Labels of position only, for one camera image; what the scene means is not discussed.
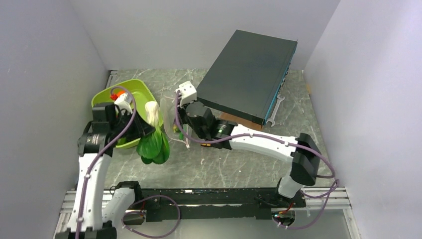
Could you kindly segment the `white green toy bok choy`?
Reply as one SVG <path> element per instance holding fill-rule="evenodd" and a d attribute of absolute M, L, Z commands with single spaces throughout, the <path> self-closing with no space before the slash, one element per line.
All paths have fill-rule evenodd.
<path fill-rule="evenodd" d="M 154 127 L 155 131 L 140 139 L 137 153 L 144 164 L 164 164 L 170 156 L 169 142 L 160 126 L 160 107 L 156 101 L 149 101 L 144 106 L 146 122 Z"/>

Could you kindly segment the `clear pink zip top bag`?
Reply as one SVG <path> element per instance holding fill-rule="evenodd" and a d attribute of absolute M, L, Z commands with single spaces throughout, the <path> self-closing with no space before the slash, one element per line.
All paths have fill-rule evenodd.
<path fill-rule="evenodd" d="M 174 99 L 168 96 L 163 96 L 160 100 L 159 106 L 163 119 L 164 132 L 169 140 L 182 143 L 187 149 L 189 149 L 190 140 L 186 137 L 184 140 L 179 139 L 179 128 L 175 125 Z"/>

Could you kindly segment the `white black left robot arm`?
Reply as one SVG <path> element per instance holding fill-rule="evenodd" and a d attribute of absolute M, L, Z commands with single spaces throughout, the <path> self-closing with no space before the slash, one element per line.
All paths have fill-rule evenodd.
<path fill-rule="evenodd" d="M 56 232 L 57 239 L 115 239 L 125 211 L 143 202 L 139 183 L 123 181 L 104 205 L 105 179 L 117 140 L 130 129 L 149 136 L 153 127 L 127 102 L 95 104 L 92 113 L 93 120 L 78 140 L 79 179 L 73 208 L 64 231 Z"/>

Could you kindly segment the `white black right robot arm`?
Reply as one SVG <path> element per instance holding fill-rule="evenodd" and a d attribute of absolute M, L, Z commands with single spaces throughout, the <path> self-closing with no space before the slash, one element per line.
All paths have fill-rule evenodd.
<path fill-rule="evenodd" d="M 285 207 L 304 186 L 314 186 L 319 178 L 321 151 L 312 137 L 301 133 L 298 137 L 260 132 L 244 125 L 216 118 L 211 110 L 198 101 L 175 104 L 177 127 L 189 125 L 206 147 L 245 150 L 290 164 L 287 175 L 278 183 L 274 193 L 277 205 Z"/>

